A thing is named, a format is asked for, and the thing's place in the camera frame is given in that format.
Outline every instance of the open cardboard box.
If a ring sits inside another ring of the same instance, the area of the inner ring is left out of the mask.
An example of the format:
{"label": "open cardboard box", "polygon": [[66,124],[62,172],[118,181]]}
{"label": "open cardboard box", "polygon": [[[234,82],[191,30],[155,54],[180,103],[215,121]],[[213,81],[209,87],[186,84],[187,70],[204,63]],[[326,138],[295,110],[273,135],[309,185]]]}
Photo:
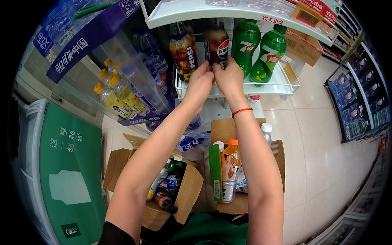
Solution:
{"label": "open cardboard box", "polygon": [[[261,127],[265,123],[265,118],[256,118],[257,123]],[[211,122],[211,142],[222,141],[225,145],[229,139],[236,139],[236,126],[234,119],[225,118],[213,120]],[[285,192],[285,152],[283,150],[282,140],[272,142],[271,150],[274,153],[276,163],[278,164],[280,176],[283,183],[283,193]],[[237,192],[232,203],[217,203],[218,212],[226,214],[244,214],[248,212],[248,194]]]}
{"label": "open cardboard box", "polygon": [[[102,188],[108,191],[114,191],[121,171],[124,169],[133,153],[135,153],[135,151],[145,140],[128,134],[124,134],[124,137],[128,140],[129,143],[132,144],[133,150],[119,149],[110,153],[102,185]],[[177,148],[173,150],[170,157],[177,161],[185,162],[185,157]],[[194,167],[194,164],[187,163],[185,174],[178,191],[177,199],[174,203],[174,205],[178,208],[178,211],[177,213],[173,214],[173,216],[178,223],[185,224],[185,221],[187,220],[193,205],[199,197],[203,180],[203,177]],[[170,213],[167,210],[161,208],[154,200],[151,200],[146,203],[142,226],[153,231],[158,231],[165,224],[169,217]]]}

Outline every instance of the silver can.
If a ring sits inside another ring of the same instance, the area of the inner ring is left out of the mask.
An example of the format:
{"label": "silver can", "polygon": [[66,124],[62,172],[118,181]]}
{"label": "silver can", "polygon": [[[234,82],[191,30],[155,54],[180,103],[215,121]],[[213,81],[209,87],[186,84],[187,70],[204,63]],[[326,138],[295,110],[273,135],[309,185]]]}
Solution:
{"label": "silver can", "polygon": [[222,182],[222,203],[230,203],[236,197],[237,181]]}

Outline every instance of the white bottle cap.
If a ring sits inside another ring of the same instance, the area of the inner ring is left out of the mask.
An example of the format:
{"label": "white bottle cap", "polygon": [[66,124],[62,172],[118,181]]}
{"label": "white bottle cap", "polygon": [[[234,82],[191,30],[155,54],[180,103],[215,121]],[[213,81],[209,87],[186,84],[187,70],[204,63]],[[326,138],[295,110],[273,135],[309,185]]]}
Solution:
{"label": "white bottle cap", "polygon": [[213,145],[219,146],[219,152],[223,152],[223,150],[225,149],[225,144],[223,144],[222,141],[217,141],[217,142],[213,143]]}
{"label": "white bottle cap", "polygon": [[272,125],[269,124],[269,123],[263,123],[261,125],[261,130],[266,132],[266,133],[270,133],[270,132],[272,132]]}

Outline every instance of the red string bracelet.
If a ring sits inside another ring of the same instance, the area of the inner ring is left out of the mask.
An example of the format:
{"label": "red string bracelet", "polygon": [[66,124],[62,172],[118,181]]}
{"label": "red string bracelet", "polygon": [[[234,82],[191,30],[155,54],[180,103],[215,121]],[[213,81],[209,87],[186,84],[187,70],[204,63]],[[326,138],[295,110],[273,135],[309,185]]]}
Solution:
{"label": "red string bracelet", "polygon": [[242,112],[242,111],[247,111],[247,110],[251,110],[251,111],[252,111],[253,108],[245,108],[245,109],[238,110],[238,111],[234,112],[234,113],[231,115],[231,117],[234,118],[234,115],[235,115],[235,114],[237,114],[237,113],[239,113],[239,112]]}

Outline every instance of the tiled floor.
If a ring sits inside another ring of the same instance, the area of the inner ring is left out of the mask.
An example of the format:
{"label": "tiled floor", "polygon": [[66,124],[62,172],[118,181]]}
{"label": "tiled floor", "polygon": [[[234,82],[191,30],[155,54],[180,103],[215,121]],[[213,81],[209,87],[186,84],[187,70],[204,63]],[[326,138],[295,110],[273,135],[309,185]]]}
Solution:
{"label": "tiled floor", "polygon": [[[272,139],[283,140],[285,150],[285,245],[305,242],[332,224],[377,154],[375,143],[340,143],[332,104],[323,87],[337,67],[321,57],[314,67],[305,64],[299,77],[301,87],[293,97],[286,101],[279,96],[261,98],[265,118],[273,126]],[[102,128],[104,168],[112,150],[132,147],[123,133],[148,136],[108,117]]]}

